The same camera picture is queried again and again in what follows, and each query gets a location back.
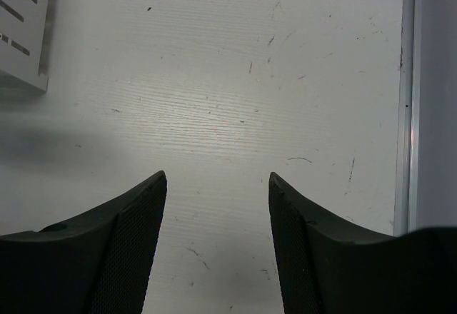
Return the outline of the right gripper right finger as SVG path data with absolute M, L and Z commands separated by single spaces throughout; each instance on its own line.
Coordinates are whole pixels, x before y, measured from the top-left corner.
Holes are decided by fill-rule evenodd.
M 456 229 L 399 237 L 347 221 L 278 174 L 268 207 L 286 313 L 454 313 Z

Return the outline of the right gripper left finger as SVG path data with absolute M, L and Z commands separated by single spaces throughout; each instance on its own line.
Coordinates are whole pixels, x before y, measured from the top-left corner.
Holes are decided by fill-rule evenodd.
M 140 313 L 166 202 L 158 172 L 40 231 L 1 237 L 3 313 Z

